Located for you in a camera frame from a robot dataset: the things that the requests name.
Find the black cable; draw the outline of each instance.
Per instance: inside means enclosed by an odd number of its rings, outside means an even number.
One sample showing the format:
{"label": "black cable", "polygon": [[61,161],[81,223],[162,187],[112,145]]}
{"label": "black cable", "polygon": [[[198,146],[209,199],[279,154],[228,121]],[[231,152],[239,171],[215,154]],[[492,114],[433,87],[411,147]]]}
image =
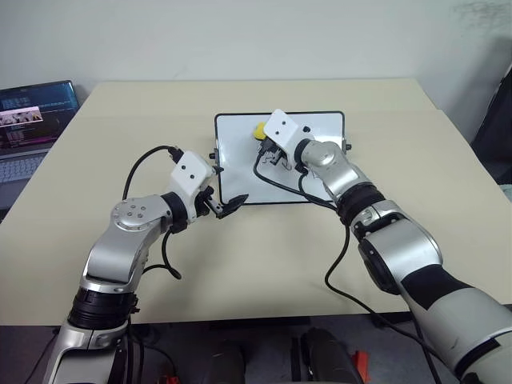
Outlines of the black cable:
{"label": "black cable", "polygon": [[138,344],[139,353],[140,353],[140,356],[142,356],[142,360],[139,359],[139,366],[138,366],[138,369],[139,369],[138,374],[140,375],[140,377],[142,377],[142,368],[144,366],[144,348],[147,348],[148,350],[155,350],[155,351],[159,352],[161,355],[163,355],[168,360],[169,364],[171,365],[171,368],[172,368],[174,374],[176,374],[177,370],[176,370],[176,365],[174,364],[174,360],[172,359],[171,356],[169,356],[169,354],[167,352],[158,348],[157,346],[150,346],[148,344],[145,344],[143,339],[139,335],[137,335],[137,333],[135,332],[135,329],[133,329],[133,328],[132,328],[131,335],[133,337],[133,341]]}
{"label": "black cable", "polygon": [[182,274],[180,274],[175,268],[170,266],[169,259],[167,257],[167,240],[169,239],[169,236],[171,236],[170,230],[166,232],[162,239],[162,259],[164,265],[167,267],[167,270],[170,274],[172,274],[177,280],[182,279]]}
{"label": "black cable", "polygon": [[162,239],[163,264],[153,264],[152,266],[147,266],[146,268],[144,268],[144,271],[142,272],[142,274],[149,272],[150,270],[156,270],[158,268],[162,268],[164,270],[169,271],[169,273],[172,274],[173,277],[175,277],[177,280],[182,279],[182,274],[180,274],[175,268],[173,268],[171,266],[171,264],[169,263],[169,258],[167,257],[167,240],[169,239],[170,235],[171,235],[171,232],[170,232],[170,230],[168,230]]}
{"label": "black cable", "polygon": [[128,189],[130,188],[131,179],[134,177],[135,171],[137,170],[138,166],[141,165],[141,163],[146,160],[149,156],[154,154],[155,152],[158,152],[160,150],[168,150],[172,151],[175,150],[173,146],[156,146],[152,150],[148,150],[146,153],[144,153],[143,156],[141,156],[134,164],[134,166],[131,167],[130,172],[128,173],[128,177],[126,178],[125,188],[122,191],[122,199],[125,200],[128,197]]}
{"label": "black cable", "polygon": [[[276,186],[277,188],[280,188],[282,190],[287,190],[288,192],[291,192],[293,194],[299,194],[300,196],[303,196],[304,198],[306,198],[308,200],[310,200],[310,199],[312,199],[312,200],[318,199],[318,197],[316,197],[316,196],[312,196],[310,194],[307,194],[307,193],[303,192],[304,189],[302,188],[302,180],[304,179],[304,175],[302,175],[299,178],[299,180],[298,180],[299,181],[299,189],[301,189],[301,191],[297,191],[297,190],[294,190],[292,188],[289,188],[288,186],[284,186],[284,185],[279,184],[279,183],[277,183],[277,182],[275,182],[273,180],[270,180],[269,178],[266,178],[265,176],[260,174],[258,172],[258,164],[259,164],[261,158],[262,158],[262,154],[260,153],[260,154],[258,154],[258,156],[256,158],[256,162],[254,163],[254,166],[253,166],[253,172],[256,175],[256,177],[258,177],[259,179],[263,180],[264,182],[268,182],[272,186]],[[329,204],[325,200],[322,200],[322,203],[320,203],[319,205],[324,206],[325,208],[336,210],[336,208],[334,206],[332,206],[331,204]],[[336,269],[336,267],[338,266],[338,264],[341,262],[341,260],[343,260],[343,258],[345,257],[345,254],[346,254],[346,252],[348,250],[348,247],[349,247],[349,242],[350,242],[350,227],[349,226],[345,226],[345,241],[343,243],[342,251],[340,252],[339,256],[334,260],[333,264],[330,266],[330,268],[326,272],[326,276],[324,277],[324,282],[325,282],[327,288],[329,288],[330,290],[332,290],[336,294],[339,294],[339,295],[343,296],[344,298],[348,298],[352,302],[355,302],[357,305],[359,305],[361,308],[363,308],[364,310],[368,311],[370,314],[372,314],[373,316],[378,318],[382,323],[386,324],[389,328],[391,328],[395,332],[397,332],[397,333],[399,333],[402,336],[405,336],[407,338],[413,339],[414,341],[416,341],[416,343],[418,343],[420,346],[422,346],[422,348],[427,350],[432,356],[436,357],[436,359],[438,359],[440,362],[442,362],[441,358],[436,353],[436,351],[433,350],[431,346],[426,344],[426,342],[421,340],[419,337],[417,337],[414,334],[411,334],[411,333],[409,333],[409,332],[407,332],[405,330],[402,330],[402,329],[398,328],[392,322],[389,322],[386,318],[384,318],[383,316],[381,316],[380,314],[378,314],[377,312],[372,310],[367,304],[365,304],[364,302],[362,302],[361,300],[359,300],[355,296],[352,296],[351,294],[348,294],[347,292],[339,290],[338,288],[336,288],[332,284],[330,284],[329,278],[332,275],[332,273],[334,272],[334,270]]]}
{"label": "black cable", "polygon": [[26,378],[26,380],[25,380],[25,384],[28,384],[28,382],[32,379],[32,376],[34,376],[36,369],[38,368],[39,364],[40,364],[40,363],[41,363],[41,361],[42,361],[42,358],[44,358],[44,356],[45,356],[46,352],[47,352],[47,351],[48,351],[48,349],[50,348],[52,341],[53,341],[53,340],[55,340],[55,338],[57,337],[58,332],[57,332],[56,330],[53,330],[53,333],[54,333],[54,335],[51,337],[51,339],[50,339],[50,340],[48,341],[48,343],[45,345],[45,347],[43,348],[43,350],[42,350],[41,354],[39,355],[38,360],[35,362],[34,367],[32,368],[32,371],[31,371],[31,372],[30,372],[30,374],[29,374],[29,377],[28,377],[28,378]]}
{"label": "black cable", "polygon": [[254,166],[253,166],[253,172],[257,178],[259,178],[260,180],[263,180],[264,182],[271,184],[272,186],[276,186],[277,188],[279,188],[281,190],[291,192],[292,194],[297,194],[297,195],[302,196],[308,200],[311,199],[312,201],[316,201],[315,204],[317,204],[319,206],[324,206],[325,208],[329,208],[330,210],[336,210],[336,207],[334,207],[332,204],[329,204],[328,202],[320,199],[317,196],[313,196],[312,194],[307,194],[307,193],[301,192],[299,190],[294,190],[293,188],[290,188],[289,186],[284,186],[283,184],[279,184],[278,182],[275,182],[274,180],[271,180],[271,179],[263,176],[262,174],[260,174],[258,171],[258,164],[259,164],[261,158],[262,158],[262,154],[258,154],[258,156],[256,157],[256,162],[254,163]]}
{"label": "black cable", "polygon": [[304,198],[305,198],[308,202],[312,202],[313,204],[316,204],[317,206],[324,206],[325,208],[331,208],[331,207],[332,207],[332,209],[336,210],[336,207],[335,207],[335,206],[332,206],[332,205],[331,205],[328,201],[326,201],[326,200],[322,200],[322,199],[320,199],[320,198],[318,198],[318,197],[316,197],[316,196],[315,196],[315,197],[317,198],[317,200],[313,200],[313,199],[311,199],[311,198],[309,198],[309,197],[307,196],[307,193],[304,191],[304,187],[302,186],[302,182],[303,182],[303,180],[304,180],[304,178],[305,178],[306,176],[307,176],[307,174],[301,174],[301,175],[299,176],[299,178],[298,178],[298,190],[299,190],[299,191],[301,191],[301,192],[305,195],[305,196],[304,196]]}
{"label": "black cable", "polygon": [[[419,326],[418,320],[416,320],[416,317],[414,315],[413,315],[413,324],[414,324],[414,328],[416,329],[416,333],[418,334],[418,337],[421,340],[425,341],[425,338],[423,337],[422,328]],[[436,384],[442,384],[441,378],[439,377],[438,370],[436,369],[436,367],[434,365],[434,361],[432,361],[432,356],[430,356],[429,351],[424,346],[422,346],[422,350],[423,350],[423,354],[425,355],[426,363],[428,364],[430,372],[432,373],[432,378],[434,379],[434,382]]]}
{"label": "black cable", "polygon": [[142,384],[142,372],[144,371],[144,345],[138,338],[135,332],[132,332],[135,342],[138,344],[138,372],[137,372],[137,384]]}
{"label": "black cable", "polygon": [[[142,162],[144,160],[146,160],[149,156],[151,156],[152,154],[154,154],[155,152],[158,152],[160,150],[167,150],[172,155],[172,153],[176,151],[176,148],[174,148],[173,146],[156,146],[155,148],[153,148],[152,150],[148,150],[140,158],[138,158],[138,160],[135,162],[135,164],[131,167],[131,170],[128,173],[128,177],[126,178],[125,188],[122,192],[123,200],[125,200],[128,197],[128,190],[130,189],[131,180],[134,177],[135,171],[137,170],[138,166],[140,166],[142,164]],[[162,240],[163,264],[155,264],[152,266],[148,266],[147,268],[144,268],[144,271],[142,272],[142,274],[144,274],[145,272],[148,272],[150,270],[154,270],[157,268],[163,268],[163,269],[168,270],[169,273],[172,274],[176,279],[180,280],[182,278],[182,275],[175,268],[173,268],[170,265],[169,259],[167,257],[167,249],[166,248],[167,248],[167,239],[169,238],[169,236],[170,236],[170,230],[167,231],[166,235],[164,236],[164,238]]]}
{"label": "black cable", "polygon": [[174,372],[174,375],[176,375],[176,365],[174,364],[174,361],[172,359],[171,356],[169,356],[169,354],[167,352],[165,352],[164,350],[161,350],[160,348],[158,348],[157,346],[148,346],[147,344],[144,344],[144,347],[147,348],[148,350],[156,350],[157,352],[159,352],[161,355],[163,355],[167,361],[169,362],[169,364],[172,366],[172,369],[173,369],[173,372]]}
{"label": "black cable", "polygon": [[358,298],[352,296],[351,294],[348,294],[347,292],[339,290],[338,288],[336,288],[336,287],[334,287],[334,286],[332,286],[330,284],[329,278],[332,275],[333,271],[338,266],[338,264],[340,263],[340,261],[343,260],[343,257],[345,257],[346,251],[349,248],[349,242],[350,242],[350,227],[349,226],[345,226],[345,242],[343,243],[342,251],[340,252],[339,256],[336,258],[336,260],[334,260],[333,264],[330,266],[329,270],[327,271],[326,276],[324,277],[324,282],[325,282],[326,286],[330,290],[335,292],[336,294],[339,294],[339,295],[343,296],[344,298],[348,298],[352,302],[355,302],[357,305],[359,305],[361,308],[364,308],[366,311],[368,311],[373,316],[378,318],[381,322],[386,324],[389,328],[391,328],[395,332],[398,332],[399,334],[401,334],[402,336],[406,336],[407,338],[412,338],[413,340],[416,341],[416,343],[418,343],[420,346],[424,347],[432,356],[436,357],[436,359],[438,359],[439,361],[442,362],[441,358],[436,353],[436,351],[433,350],[431,346],[426,344],[426,342],[421,340],[419,337],[417,337],[417,336],[415,336],[413,334],[410,334],[409,332],[407,332],[405,330],[402,330],[402,329],[398,328],[392,322],[389,322],[386,318],[384,318],[383,316],[381,316],[380,314],[378,314],[377,312],[372,310],[368,305],[366,305],[364,302],[362,302]]}
{"label": "black cable", "polygon": [[149,272],[150,270],[156,270],[158,268],[163,268],[164,270],[167,270],[167,267],[164,266],[163,264],[153,264],[152,266],[147,266],[146,268],[144,268],[142,274]]}
{"label": "black cable", "polygon": [[126,328],[126,384],[133,384],[134,379],[134,342],[131,337],[131,319],[128,317],[128,326]]}

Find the table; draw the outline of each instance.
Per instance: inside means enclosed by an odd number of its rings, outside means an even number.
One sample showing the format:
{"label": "table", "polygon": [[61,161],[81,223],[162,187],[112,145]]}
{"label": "table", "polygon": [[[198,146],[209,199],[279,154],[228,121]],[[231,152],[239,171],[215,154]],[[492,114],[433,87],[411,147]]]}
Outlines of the table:
{"label": "table", "polygon": [[[175,144],[207,156],[217,113],[275,108],[344,111],[350,159],[432,233],[448,271],[512,302],[511,205],[415,80],[107,82],[0,225],[0,324],[64,319],[89,249],[142,153]],[[130,194],[162,193],[172,167],[155,154]],[[342,242],[337,217],[311,204],[245,206],[221,221],[202,218],[168,245],[183,280],[164,270],[144,275],[134,322],[361,313],[323,285]],[[151,248],[150,263],[160,260],[159,248]],[[355,242],[332,279],[378,311],[406,308],[372,283]]]}

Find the whiteboard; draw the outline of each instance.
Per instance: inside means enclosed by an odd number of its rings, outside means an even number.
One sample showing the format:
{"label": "whiteboard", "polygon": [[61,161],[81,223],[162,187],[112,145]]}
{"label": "whiteboard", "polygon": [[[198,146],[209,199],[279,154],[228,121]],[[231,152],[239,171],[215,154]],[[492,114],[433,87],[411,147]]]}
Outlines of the whiteboard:
{"label": "whiteboard", "polygon": [[[340,111],[288,113],[300,126],[308,126],[316,140],[336,142],[340,148],[345,140],[345,116]],[[266,122],[268,114],[218,114],[215,116],[218,165],[224,168],[218,176],[222,203],[240,195],[249,194],[246,204],[275,204],[305,202],[302,196],[272,186],[253,173],[260,142],[253,136],[256,126]],[[269,163],[271,156],[263,156],[258,171],[268,178],[298,189],[300,173],[291,170],[286,160],[276,166]],[[322,181],[311,172],[303,180],[305,192],[330,200]]]}

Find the white wall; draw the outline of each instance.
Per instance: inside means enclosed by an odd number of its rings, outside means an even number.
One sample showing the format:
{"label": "white wall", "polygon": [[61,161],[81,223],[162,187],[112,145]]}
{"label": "white wall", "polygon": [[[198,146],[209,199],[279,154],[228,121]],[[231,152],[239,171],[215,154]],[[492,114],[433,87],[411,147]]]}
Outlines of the white wall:
{"label": "white wall", "polygon": [[512,61],[511,3],[2,0],[0,87],[411,76],[472,139]]}

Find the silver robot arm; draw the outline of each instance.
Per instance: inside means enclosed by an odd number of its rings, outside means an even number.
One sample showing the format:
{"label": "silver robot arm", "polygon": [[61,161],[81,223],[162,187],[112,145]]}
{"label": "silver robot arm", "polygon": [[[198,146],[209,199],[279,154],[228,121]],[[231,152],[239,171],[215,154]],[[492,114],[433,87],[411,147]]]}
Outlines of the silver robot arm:
{"label": "silver robot arm", "polygon": [[280,110],[264,132],[289,164],[311,170],[323,181],[342,223],[359,241],[375,284],[404,298],[455,376],[468,383],[511,383],[512,313],[446,272],[434,238],[385,199],[337,144],[315,141]]}
{"label": "silver robot arm", "polygon": [[173,160],[177,164],[169,192],[128,198],[112,209],[108,228],[90,250],[43,383],[121,382],[122,337],[130,314],[138,311],[135,291],[151,244],[168,230],[173,234],[184,230],[210,210],[224,218],[246,200],[247,195],[242,195],[224,206],[217,203],[209,183],[220,169],[196,153],[175,148]]}

